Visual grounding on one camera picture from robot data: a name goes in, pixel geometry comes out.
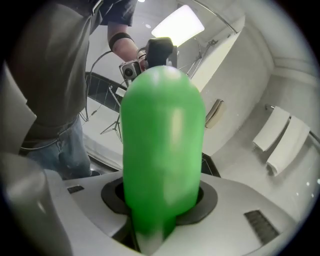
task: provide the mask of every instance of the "ceiling light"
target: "ceiling light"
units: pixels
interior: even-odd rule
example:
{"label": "ceiling light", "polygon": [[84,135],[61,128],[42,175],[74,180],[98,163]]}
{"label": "ceiling light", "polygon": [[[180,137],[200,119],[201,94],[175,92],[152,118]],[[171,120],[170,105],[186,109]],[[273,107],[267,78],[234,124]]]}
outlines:
{"label": "ceiling light", "polygon": [[152,30],[156,38],[169,37],[179,47],[185,41],[204,31],[205,27],[188,5],[183,5]]}

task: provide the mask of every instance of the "blue jeans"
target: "blue jeans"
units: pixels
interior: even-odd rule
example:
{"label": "blue jeans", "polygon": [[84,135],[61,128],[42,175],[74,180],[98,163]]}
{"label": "blue jeans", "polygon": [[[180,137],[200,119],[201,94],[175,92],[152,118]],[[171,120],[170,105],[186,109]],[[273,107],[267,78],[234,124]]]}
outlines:
{"label": "blue jeans", "polygon": [[[34,148],[42,147],[49,142],[42,141]],[[44,169],[57,171],[64,180],[91,176],[91,162],[85,149],[80,118],[58,138],[56,143],[31,151],[27,157],[35,160]]]}

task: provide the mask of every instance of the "dark sleeve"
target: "dark sleeve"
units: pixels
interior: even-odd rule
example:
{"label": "dark sleeve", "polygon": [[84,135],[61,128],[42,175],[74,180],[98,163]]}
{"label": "dark sleeve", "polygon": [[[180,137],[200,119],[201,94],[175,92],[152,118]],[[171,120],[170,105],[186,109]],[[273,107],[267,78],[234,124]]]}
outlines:
{"label": "dark sleeve", "polygon": [[102,5],[100,7],[100,13],[102,16],[102,22],[100,24],[107,26],[108,22],[115,22],[131,27],[136,4],[137,0],[121,0],[113,4],[110,10],[108,6],[104,8]]}

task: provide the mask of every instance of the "towel rack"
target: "towel rack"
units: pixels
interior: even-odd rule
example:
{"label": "towel rack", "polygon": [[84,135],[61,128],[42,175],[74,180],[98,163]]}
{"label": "towel rack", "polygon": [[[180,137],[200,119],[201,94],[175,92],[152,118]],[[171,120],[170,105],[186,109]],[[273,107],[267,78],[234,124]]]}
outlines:
{"label": "towel rack", "polygon": [[[272,111],[272,110],[275,109],[275,107],[272,106],[272,105],[270,105],[270,104],[265,104],[265,109]],[[320,143],[320,138],[319,138],[317,135],[315,135],[312,131],[310,131],[309,134],[310,134],[318,143]]]}

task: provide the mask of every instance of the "gray t-shirt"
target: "gray t-shirt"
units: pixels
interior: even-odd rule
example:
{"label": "gray t-shirt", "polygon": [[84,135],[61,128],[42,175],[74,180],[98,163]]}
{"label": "gray t-shirt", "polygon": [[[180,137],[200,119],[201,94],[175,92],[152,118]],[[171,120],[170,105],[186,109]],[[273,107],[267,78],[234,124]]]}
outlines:
{"label": "gray t-shirt", "polygon": [[137,0],[55,0],[26,25],[8,60],[37,119],[26,140],[56,138],[86,104],[89,35],[108,22],[132,25]]}

